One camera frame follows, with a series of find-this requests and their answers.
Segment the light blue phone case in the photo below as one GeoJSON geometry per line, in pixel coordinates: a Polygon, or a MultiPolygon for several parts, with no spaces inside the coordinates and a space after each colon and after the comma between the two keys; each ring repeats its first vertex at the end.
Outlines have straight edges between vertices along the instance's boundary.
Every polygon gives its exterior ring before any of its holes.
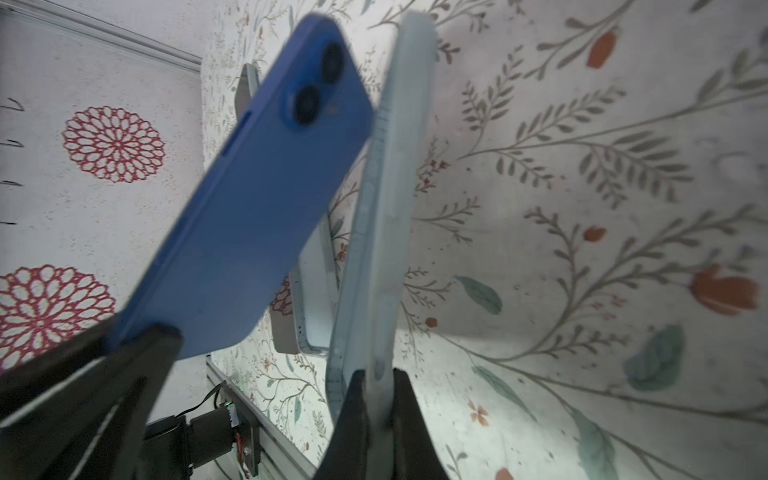
{"type": "Polygon", "coordinates": [[[376,453],[391,438],[387,420],[394,400],[394,343],[435,47],[433,20],[407,12],[373,124],[327,356],[326,396],[334,429],[352,376],[361,370],[376,453]]]}
{"type": "Polygon", "coordinates": [[[338,298],[331,228],[323,216],[270,303],[276,352],[326,356],[338,298]]]}

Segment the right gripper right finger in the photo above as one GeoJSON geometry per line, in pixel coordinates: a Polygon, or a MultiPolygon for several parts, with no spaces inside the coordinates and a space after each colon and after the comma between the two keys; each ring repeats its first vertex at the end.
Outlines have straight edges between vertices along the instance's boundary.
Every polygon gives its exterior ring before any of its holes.
{"type": "Polygon", "coordinates": [[[408,374],[395,368],[394,400],[387,420],[389,440],[374,451],[374,429],[364,399],[365,373],[352,376],[316,479],[446,479],[408,374]]]}

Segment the phone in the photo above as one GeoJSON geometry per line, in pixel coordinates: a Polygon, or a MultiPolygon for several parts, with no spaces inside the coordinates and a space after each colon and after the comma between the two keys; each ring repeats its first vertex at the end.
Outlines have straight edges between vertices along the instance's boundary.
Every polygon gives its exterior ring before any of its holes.
{"type": "Polygon", "coordinates": [[[251,98],[259,87],[260,78],[257,67],[252,63],[245,63],[235,89],[234,109],[237,121],[245,115],[251,98]]]}
{"type": "Polygon", "coordinates": [[[329,17],[305,16],[184,207],[107,338],[161,324],[181,358],[259,322],[367,141],[373,108],[329,17]]]}

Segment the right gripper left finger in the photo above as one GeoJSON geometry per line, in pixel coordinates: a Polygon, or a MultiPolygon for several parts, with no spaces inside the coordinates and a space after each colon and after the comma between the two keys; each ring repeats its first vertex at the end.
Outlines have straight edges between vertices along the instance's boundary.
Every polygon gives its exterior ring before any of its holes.
{"type": "Polygon", "coordinates": [[[155,325],[108,350],[109,319],[1,376],[4,479],[131,479],[183,344],[155,325]]]}

